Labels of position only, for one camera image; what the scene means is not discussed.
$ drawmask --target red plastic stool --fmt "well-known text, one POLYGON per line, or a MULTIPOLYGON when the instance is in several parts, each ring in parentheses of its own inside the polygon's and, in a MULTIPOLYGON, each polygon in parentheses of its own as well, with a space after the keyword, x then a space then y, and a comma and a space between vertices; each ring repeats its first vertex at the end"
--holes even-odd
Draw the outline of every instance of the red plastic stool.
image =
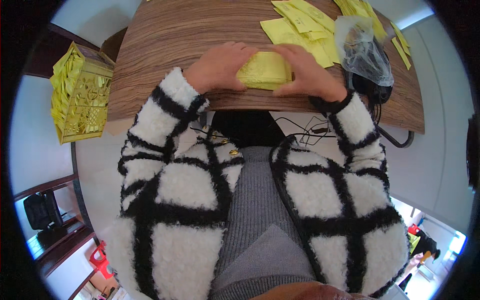
POLYGON ((418 228, 418 226, 415 224, 410 225, 410 227, 408 228, 408 232, 413 235, 417 235, 419 231, 420 231, 420 228, 418 228))
POLYGON ((105 277, 105 279, 109 279, 113 276, 113 274, 110 274, 107 270, 107 266, 109 264, 108 260, 107 260, 107 256, 105 255, 105 246, 107 244, 105 244, 104 241, 102 241, 100 243, 100 246, 98 246, 95 251, 93 251, 92 255, 90 256, 90 262, 93 263, 93 265, 95 266, 95 272, 97 271, 100 271, 102 272, 103 276, 105 277), (95 256, 95 253, 99 253, 100 254, 100 260, 96 259, 94 256, 95 256))

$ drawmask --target yellow decorative box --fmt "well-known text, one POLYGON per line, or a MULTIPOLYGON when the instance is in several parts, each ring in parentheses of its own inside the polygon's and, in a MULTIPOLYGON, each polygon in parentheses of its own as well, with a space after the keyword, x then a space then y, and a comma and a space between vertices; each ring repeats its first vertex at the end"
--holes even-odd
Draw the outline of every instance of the yellow decorative box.
POLYGON ((60 144, 102 136, 114 65, 106 55, 72 42, 53 66, 51 115, 60 144))

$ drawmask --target gray knit sweater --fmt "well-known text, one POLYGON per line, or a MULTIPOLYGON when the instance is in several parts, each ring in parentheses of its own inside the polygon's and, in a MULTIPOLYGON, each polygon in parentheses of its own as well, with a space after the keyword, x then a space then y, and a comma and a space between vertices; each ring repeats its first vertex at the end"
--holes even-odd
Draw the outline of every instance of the gray knit sweater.
POLYGON ((281 284, 315 280, 276 190, 269 152, 269 147, 241 149, 245 165, 228 213, 229 229, 210 299, 246 300, 281 284))

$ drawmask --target black and white checkered jacket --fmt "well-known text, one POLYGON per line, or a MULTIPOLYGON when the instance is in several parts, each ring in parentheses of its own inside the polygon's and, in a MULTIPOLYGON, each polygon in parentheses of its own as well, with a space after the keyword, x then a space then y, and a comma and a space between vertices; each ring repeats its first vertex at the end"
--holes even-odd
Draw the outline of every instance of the black and white checkered jacket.
MULTIPOLYGON (((175 68, 128 131, 107 255, 136 300, 208 296, 243 158, 211 128, 174 157, 179 135, 207 106, 175 68)), ((286 139, 272 149, 273 176, 317 280, 378 297, 401 275, 409 245, 389 200, 385 150, 357 94, 328 118, 345 165, 286 139)))

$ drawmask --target hand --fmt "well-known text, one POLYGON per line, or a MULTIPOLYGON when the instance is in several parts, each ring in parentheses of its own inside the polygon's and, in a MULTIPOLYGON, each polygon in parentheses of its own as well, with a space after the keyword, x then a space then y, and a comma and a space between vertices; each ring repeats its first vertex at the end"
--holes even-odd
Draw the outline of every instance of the hand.
POLYGON ((283 56, 295 73, 295 80, 276 89, 275 96, 307 94, 319 96, 327 102, 341 102, 347 97, 347 89, 303 47, 282 44, 274 45, 272 50, 283 56))
POLYGON ((245 43, 227 42, 205 52, 183 72, 183 77, 199 94, 212 89, 246 90, 237 72, 257 52, 245 43))

